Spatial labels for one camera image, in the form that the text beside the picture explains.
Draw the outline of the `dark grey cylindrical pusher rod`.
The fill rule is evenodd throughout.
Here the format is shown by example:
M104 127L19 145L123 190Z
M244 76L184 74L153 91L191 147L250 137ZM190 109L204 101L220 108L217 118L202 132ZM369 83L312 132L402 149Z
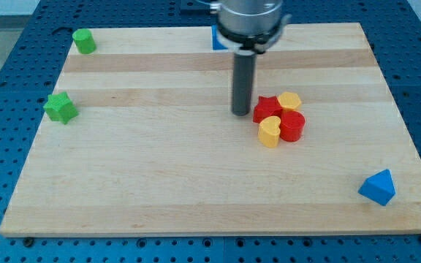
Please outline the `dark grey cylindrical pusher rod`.
M256 60L255 53L234 55L231 111L236 116L244 116L250 112Z

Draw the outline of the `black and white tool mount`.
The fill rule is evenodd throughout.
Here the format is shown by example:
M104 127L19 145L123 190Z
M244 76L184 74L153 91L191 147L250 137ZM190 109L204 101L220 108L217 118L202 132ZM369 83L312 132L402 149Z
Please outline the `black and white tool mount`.
M216 26L216 38L229 51L235 54L263 54L281 38L284 28L292 16L284 15L271 30L261 34L239 35L225 29L219 23Z

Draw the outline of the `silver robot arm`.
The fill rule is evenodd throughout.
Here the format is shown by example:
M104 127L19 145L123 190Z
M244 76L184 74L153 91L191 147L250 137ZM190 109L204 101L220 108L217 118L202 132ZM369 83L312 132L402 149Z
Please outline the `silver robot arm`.
M257 56L281 38L291 16L282 0L220 0L210 3L216 15L216 38L233 52L231 112L249 114Z

